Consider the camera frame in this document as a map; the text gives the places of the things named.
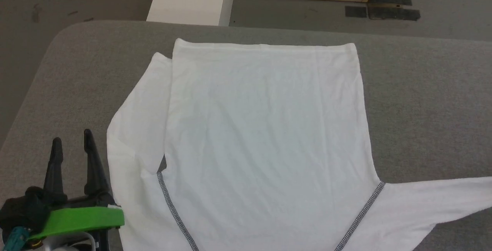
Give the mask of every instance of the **gray padded surface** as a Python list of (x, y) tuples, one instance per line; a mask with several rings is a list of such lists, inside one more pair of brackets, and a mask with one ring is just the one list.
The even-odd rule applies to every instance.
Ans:
[[(106, 129), (153, 53), (174, 41), (340, 45), (361, 62), (374, 164), (388, 183), (492, 176), (492, 43), (198, 27), (146, 22), (73, 25), (53, 40), (0, 151), (0, 202), (41, 186), (51, 140), (63, 141), (69, 197), (83, 194), (83, 130), (107, 171)], [(121, 250), (116, 232), (113, 250)], [(438, 225), (417, 250), (490, 250), (492, 209)]]

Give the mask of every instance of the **white block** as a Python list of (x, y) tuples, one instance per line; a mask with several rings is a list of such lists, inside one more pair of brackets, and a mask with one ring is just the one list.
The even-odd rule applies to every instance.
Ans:
[(232, 0), (152, 0), (148, 22), (228, 26)]

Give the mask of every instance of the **green bracket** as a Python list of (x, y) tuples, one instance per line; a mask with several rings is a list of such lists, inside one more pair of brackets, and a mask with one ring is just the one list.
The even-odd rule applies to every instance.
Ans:
[(29, 239), (43, 239), (60, 234), (118, 228), (125, 224), (121, 209), (86, 207), (52, 211), (41, 233)]

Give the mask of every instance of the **shirt sleeve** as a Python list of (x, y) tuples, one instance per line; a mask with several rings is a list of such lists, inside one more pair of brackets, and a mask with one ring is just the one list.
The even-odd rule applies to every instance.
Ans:
[(411, 251), (438, 223), (492, 206), (492, 177), (387, 183), (344, 251)]
[(152, 174), (158, 171), (164, 157), (171, 82), (172, 60), (155, 53), (107, 131), (108, 139), (117, 139), (133, 150), (134, 158)]

